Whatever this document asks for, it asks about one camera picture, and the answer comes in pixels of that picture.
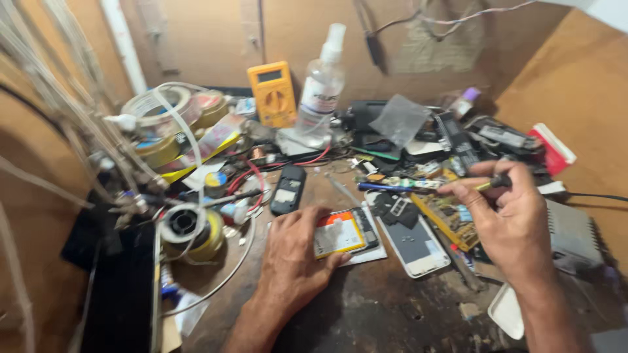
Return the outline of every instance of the clear plastic bag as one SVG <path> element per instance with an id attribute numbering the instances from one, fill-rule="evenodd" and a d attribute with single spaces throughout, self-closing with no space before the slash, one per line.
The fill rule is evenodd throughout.
<path id="1" fill-rule="evenodd" d="M 431 111 L 421 104 L 414 103 L 400 94 L 394 95 L 382 113 L 369 126 L 382 134 L 399 148 L 404 148 L 414 139 Z"/>

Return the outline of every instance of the yellow multimeter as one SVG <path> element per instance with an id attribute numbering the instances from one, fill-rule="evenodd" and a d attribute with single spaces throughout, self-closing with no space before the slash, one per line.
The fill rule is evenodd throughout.
<path id="1" fill-rule="evenodd" d="M 276 62 L 247 70 L 262 125 L 290 128 L 295 123 L 295 95 L 288 62 Z"/>

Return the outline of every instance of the workbench surface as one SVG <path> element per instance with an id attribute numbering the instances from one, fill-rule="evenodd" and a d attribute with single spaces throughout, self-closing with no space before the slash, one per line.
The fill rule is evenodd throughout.
<path id="1" fill-rule="evenodd" d="M 308 177 L 300 207 L 320 204 L 334 211 L 353 207 L 345 195 L 331 186 L 324 176 L 326 171 L 332 172 L 358 200 L 363 200 L 364 195 L 357 191 L 352 180 L 355 174 L 348 165 L 345 160 L 334 161 L 321 166 L 318 173 L 318 168 L 306 168 Z M 270 173 L 267 181 L 276 183 L 279 174 L 280 171 Z M 256 221 L 255 239 L 249 255 L 233 278 L 211 297 L 209 307 L 192 334 L 183 338 L 184 353 L 220 350 L 241 307 L 256 288 L 266 245 L 266 224 L 273 218 L 265 206 Z M 487 282 L 488 289 L 476 293 L 460 281 L 460 275 L 451 266 L 412 279 L 381 229 L 379 233 L 388 258 L 336 270 L 328 288 L 290 320 L 277 338 L 273 351 L 490 352 L 525 347 L 524 340 L 510 339 L 486 314 L 501 283 Z M 246 246 L 239 246 L 238 241 L 239 236 L 227 239 L 215 259 L 221 263 L 219 266 L 176 263 L 173 266 L 175 279 L 182 287 L 204 295 L 240 260 Z M 571 279 L 563 278 L 561 282 L 566 286 L 575 284 Z M 619 326 L 615 324 L 620 322 L 616 298 L 598 298 L 599 293 L 589 293 L 589 298 L 597 304 L 590 305 L 587 296 L 579 289 L 567 292 L 570 292 L 570 303 L 576 308 L 578 321 L 586 331 L 597 332 Z M 481 314 L 469 321 L 464 320 L 458 307 L 461 303 L 477 304 Z"/>

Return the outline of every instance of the sim tray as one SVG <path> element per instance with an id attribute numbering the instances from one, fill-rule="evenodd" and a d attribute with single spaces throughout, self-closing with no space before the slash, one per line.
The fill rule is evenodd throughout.
<path id="1" fill-rule="evenodd" d="M 410 201 L 406 200 L 405 198 L 398 197 L 397 202 L 395 202 L 394 205 L 392 205 L 391 207 L 392 215 L 395 217 L 399 217 L 409 203 Z"/>

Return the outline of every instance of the open smartphone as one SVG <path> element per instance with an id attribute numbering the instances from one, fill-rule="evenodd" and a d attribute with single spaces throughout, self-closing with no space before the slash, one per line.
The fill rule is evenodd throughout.
<path id="1" fill-rule="evenodd" d="M 317 259 L 331 253 L 359 253 L 379 245 L 362 207 L 331 213 L 321 218 L 314 231 Z"/>

